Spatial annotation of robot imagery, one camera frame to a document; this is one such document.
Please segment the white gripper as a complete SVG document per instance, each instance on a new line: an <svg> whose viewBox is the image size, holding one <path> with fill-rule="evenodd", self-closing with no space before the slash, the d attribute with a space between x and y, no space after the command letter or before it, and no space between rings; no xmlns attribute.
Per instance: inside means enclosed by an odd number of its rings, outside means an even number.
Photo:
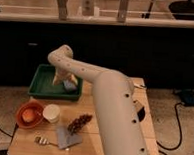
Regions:
<svg viewBox="0 0 194 155"><path fill-rule="evenodd" d="M78 86L78 80L75 75L71 72L63 70L62 68L56 68L56 75L53 77L53 85L58 85L62 83L63 80L70 80L70 82L74 83L75 86Z"/></svg>

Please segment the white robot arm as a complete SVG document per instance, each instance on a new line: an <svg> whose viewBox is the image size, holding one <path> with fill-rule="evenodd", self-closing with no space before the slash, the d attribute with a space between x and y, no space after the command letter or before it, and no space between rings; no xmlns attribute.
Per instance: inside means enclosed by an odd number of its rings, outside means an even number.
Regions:
<svg viewBox="0 0 194 155"><path fill-rule="evenodd" d="M92 96L104 155L149 155L133 102L134 85L118 70L76 61L67 45L48 55L56 68L55 82L67 73L92 84Z"/></svg>

